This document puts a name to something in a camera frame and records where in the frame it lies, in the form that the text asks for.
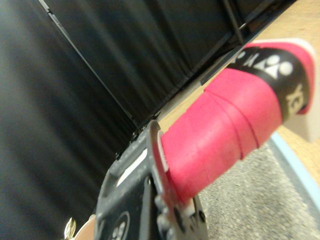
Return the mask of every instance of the yonex logo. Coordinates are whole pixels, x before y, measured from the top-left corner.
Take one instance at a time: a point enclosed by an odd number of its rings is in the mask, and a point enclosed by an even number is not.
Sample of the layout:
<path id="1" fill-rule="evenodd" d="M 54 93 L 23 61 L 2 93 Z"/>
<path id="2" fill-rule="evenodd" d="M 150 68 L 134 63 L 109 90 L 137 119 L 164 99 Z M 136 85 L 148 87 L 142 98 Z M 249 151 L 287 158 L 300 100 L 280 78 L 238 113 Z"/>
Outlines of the yonex logo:
<path id="1" fill-rule="evenodd" d="M 280 56 L 278 55 L 271 55 L 267 59 L 255 64 L 253 67 L 264 71 L 276 80 L 278 79 L 278 73 L 283 76 L 289 76 L 294 70 L 294 67 L 290 62 L 280 62 Z"/>
<path id="2" fill-rule="evenodd" d="M 245 57 L 245 55 L 246 51 L 242 51 L 231 63 L 236 63 L 237 60 L 242 59 L 243 57 Z M 281 58 L 279 55 L 271 55 L 256 63 L 256 60 L 259 57 L 259 55 L 260 53 L 251 54 L 244 61 L 243 66 L 261 70 L 275 80 L 279 78 L 279 74 L 283 76 L 289 76 L 290 74 L 292 74 L 294 70 L 292 63 L 288 61 L 281 62 Z"/>

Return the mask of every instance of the pink grip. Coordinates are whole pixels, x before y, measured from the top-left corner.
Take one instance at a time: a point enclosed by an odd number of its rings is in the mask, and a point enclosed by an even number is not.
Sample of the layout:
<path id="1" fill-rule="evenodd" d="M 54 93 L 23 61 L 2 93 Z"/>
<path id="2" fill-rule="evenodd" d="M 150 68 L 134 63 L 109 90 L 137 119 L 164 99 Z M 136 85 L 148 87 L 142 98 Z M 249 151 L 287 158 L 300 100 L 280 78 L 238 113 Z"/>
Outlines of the pink grip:
<path id="1" fill-rule="evenodd" d="M 291 50 L 297 51 L 308 58 L 301 48 Z M 308 70 L 306 60 L 301 62 L 311 79 L 313 70 Z M 312 95 L 313 82 L 310 88 Z M 167 175 L 180 200 L 193 198 L 238 159 L 260 147 L 281 124 L 279 100 L 264 80 L 224 69 L 162 136 Z"/>

